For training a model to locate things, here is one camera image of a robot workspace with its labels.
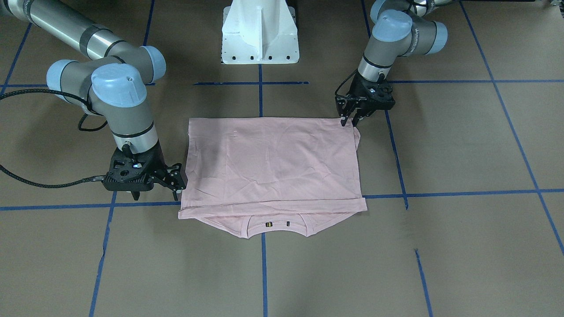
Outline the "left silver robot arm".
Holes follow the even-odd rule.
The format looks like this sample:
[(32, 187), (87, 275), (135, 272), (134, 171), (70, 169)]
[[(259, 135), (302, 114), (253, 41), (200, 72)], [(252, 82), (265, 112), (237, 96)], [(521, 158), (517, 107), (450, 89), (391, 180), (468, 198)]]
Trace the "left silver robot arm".
[(377, 0), (370, 11), (374, 23), (358, 68), (350, 74), (351, 85), (343, 96), (335, 93), (341, 125), (356, 126), (375, 111), (395, 106), (387, 78), (395, 60), (412, 55), (435, 54), (449, 37), (445, 24), (425, 20), (449, 0)]

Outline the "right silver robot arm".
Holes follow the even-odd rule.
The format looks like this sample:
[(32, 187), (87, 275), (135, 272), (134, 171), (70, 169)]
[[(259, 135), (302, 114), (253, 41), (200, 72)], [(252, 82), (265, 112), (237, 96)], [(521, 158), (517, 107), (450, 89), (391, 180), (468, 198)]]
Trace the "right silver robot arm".
[(50, 66), (46, 89), (21, 89), (1, 99), (28, 93), (53, 94), (80, 106), (86, 115), (105, 118), (115, 152), (105, 175), (63, 184), (24, 179), (6, 168), (4, 174), (40, 188), (67, 188), (101, 182), (109, 191), (129, 192), (138, 200), (155, 184), (171, 190), (173, 198), (186, 188), (182, 165), (167, 166), (147, 99), (147, 84), (167, 70), (163, 54), (153, 46), (135, 47), (107, 27), (93, 22), (59, 0), (3, 0), (1, 14), (30, 22), (81, 52), (89, 60), (63, 59)]

